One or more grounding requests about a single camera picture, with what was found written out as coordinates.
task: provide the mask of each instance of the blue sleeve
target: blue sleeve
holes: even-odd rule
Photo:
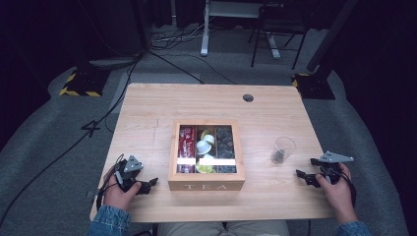
[[[371,236],[364,222],[353,221],[340,224],[336,229],[336,236]]]
[[[123,209],[103,205],[89,226],[89,236],[129,235],[130,215]]]

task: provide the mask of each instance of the black stand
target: black stand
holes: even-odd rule
[[[303,99],[335,100],[328,81],[320,80],[317,74],[295,74],[292,76],[291,82]]]
[[[71,1],[50,0],[48,3],[57,22],[55,28],[77,66],[77,70],[68,79],[60,94],[102,96],[110,72],[98,70],[89,63],[79,31],[68,13],[68,9],[71,9]]]

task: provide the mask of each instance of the wooden box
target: wooden box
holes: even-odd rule
[[[196,147],[207,144],[210,147]],[[168,174],[171,191],[239,191],[244,182],[236,121],[174,121]]]

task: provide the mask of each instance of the human hand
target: human hand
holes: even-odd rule
[[[104,181],[107,179],[111,170],[104,175]],[[141,182],[135,183],[128,192],[123,192],[117,185],[116,176],[111,174],[110,179],[108,180],[106,191],[104,192],[104,201],[103,203],[108,206],[117,207],[123,210],[129,208],[129,204],[132,198],[138,193],[141,188]]]
[[[350,171],[346,165],[339,163],[339,166],[341,172],[345,173],[351,179]],[[340,178],[335,185],[332,185],[321,174],[317,174],[316,179],[325,190],[328,203],[334,209],[337,222],[343,224],[345,222],[357,221],[358,217],[353,208],[349,184],[343,178]]]

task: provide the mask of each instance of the glass cup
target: glass cup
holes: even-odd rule
[[[275,141],[275,147],[270,159],[275,164],[282,164],[288,156],[294,153],[297,146],[294,141],[288,137],[278,137]]]

